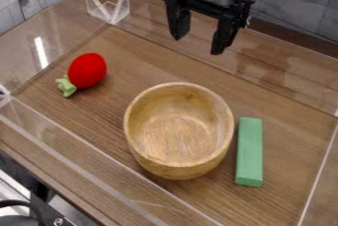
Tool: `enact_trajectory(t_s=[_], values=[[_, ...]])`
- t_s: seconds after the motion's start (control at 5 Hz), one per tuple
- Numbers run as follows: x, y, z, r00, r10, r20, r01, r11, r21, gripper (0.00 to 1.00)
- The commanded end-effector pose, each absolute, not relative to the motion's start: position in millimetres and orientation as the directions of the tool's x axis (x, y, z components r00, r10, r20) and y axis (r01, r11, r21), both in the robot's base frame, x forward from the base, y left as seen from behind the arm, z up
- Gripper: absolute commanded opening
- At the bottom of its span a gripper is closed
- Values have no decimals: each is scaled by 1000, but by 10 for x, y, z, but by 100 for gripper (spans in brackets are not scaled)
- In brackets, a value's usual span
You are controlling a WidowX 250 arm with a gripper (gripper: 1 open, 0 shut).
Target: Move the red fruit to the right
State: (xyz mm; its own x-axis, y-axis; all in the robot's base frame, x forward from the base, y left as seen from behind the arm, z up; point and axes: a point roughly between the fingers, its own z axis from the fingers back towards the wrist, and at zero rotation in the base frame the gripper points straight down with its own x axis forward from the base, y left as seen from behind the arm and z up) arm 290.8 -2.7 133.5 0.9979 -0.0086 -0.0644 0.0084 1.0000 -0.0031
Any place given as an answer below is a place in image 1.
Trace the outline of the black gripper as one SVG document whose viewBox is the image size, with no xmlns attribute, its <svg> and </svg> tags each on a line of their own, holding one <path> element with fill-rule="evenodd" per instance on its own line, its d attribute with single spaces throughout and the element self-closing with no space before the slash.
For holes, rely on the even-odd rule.
<svg viewBox="0 0 338 226">
<path fill-rule="evenodd" d="M 239 28 L 248 25 L 255 0 L 164 0 L 164 2 L 168 30 L 175 40 L 180 40 L 189 32 L 191 11 L 219 19 L 211 43 L 211 54 L 219 55 L 232 44 Z"/>
</svg>

